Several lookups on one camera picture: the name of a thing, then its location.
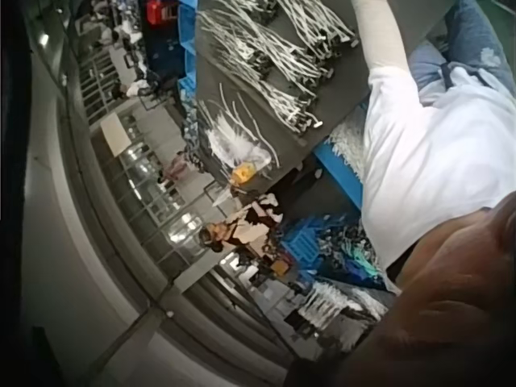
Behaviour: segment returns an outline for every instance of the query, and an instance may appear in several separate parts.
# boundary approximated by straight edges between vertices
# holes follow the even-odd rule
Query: worker
[[[262,195],[220,223],[208,223],[199,231],[201,244],[222,252],[224,244],[245,246],[267,235],[281,223],[283,214],[273,193]]]
[[[352,3],[372,89],[363,223],[400,293],[319,385],[501,385],[516,349],[516,88],[502,46],[476,1],[458,0],[447,55],[423,42],[407,60],[388,0]],[[312,385],[302,372],[285,386]]]
[[[165,181],[177,182],[183,179],[189,172],[186,154],[184,151],[176,153],[166,168],[159,171],[158,184]]]

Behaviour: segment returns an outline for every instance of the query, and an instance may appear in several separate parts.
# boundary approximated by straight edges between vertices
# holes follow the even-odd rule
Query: work table
[[[356,19],[351,0],[323,0],[323,2],[356,31]],[[389,2],[401,29],[406,51],[412,52],[443,18],[454,0],[390,0]],[[212,2],[200,0],[199,10],[206,9],[210,4]],[[323,121],[323,125],[318,129],[309,129],[303,136],[296,135],[277,120],[268,103],[250,85],[221,70],[214,59],[209,34],[206,34],[199,24],[196,30],[197,100],[204,101],[211,114],[216,116],[218,110],[216,104],[221,104],[219,84],[222,84],[227,102],[230,104],[232,101],[236,102],[237,110],[244,123],[252,129],[251,121],[247,119],[245,110],[239,104],[237,93],[240,93],[257,121],[262,135],[274,147],[280,159],[280,168],[270,171],[268,178],[254,177],[243,187],[245,190],[255,189],[266,192],[292,168],[299,165],[368,96],[368,69],[361,45],[356,48],[344,45],[342,56],[332,62],[335,75],[318,89],[318,101],[311,110],[318,119]],[[283,10],[280,10],[269,27],[293,43],[301,45],[293,25]],[[278,89],[284,91],[289,89],[286,80],[280,74],[272,73],[268,81]],[[203,157],[203,161],[208,171],[222,180],[221,173],[216,171],[220,168],[219,162],[210,160],[206,156]]]

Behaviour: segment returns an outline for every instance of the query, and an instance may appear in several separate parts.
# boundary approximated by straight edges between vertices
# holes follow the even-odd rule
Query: blue crate
[[[181,2],[187,6],[191,6],[195,10],[197,9],[198,0],[181,0]]]
[[[190,98],[195,97],[195,85],[192,84],[192,81],[188,77],[181,78],[177,81],[177,87],[179,88],[179,94],[184,90],[186,95]]]
[[[195,55],[195,9],[179,6],[179,43],[186,51]]]
[[[185,51],[185,71],[186,76],[190,79],[194,89],[197,88],[197,70],[196,70],[196,59],[195,55]]]
[[[317,270],[322,261],[317,234],[327,228],[343,226],[346,219],[346,216],[303,219],[290,228],[281,246],[297,261],[300,270]]]
[[[342,157],[337,156],[331,150],[332,146],[327,141],[320,143],[314,150],[326,170],[340,185],[340,188],[352,200],[356,208],[362,210],[362,196],[364,187],[353,169],[344,162]]]

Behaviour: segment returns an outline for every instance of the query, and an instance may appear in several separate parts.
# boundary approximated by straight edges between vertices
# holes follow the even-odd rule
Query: white cable
[[[354,32],[320,0],[278,0],[289,16],[299,38],[320,59],[335,55],[334,39],[352,40]]]

